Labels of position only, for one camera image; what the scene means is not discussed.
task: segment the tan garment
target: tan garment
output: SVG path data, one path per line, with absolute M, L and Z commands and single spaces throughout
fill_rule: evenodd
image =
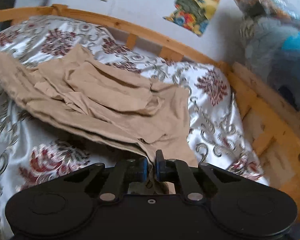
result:
M 55 127 L 152 163 L 162 149 L 166 159 L 197 165 L 186 141 L 186 89 L 101 64 L 81 45 L 34 69 L 0 52 L 0 82 L 20 107 Z

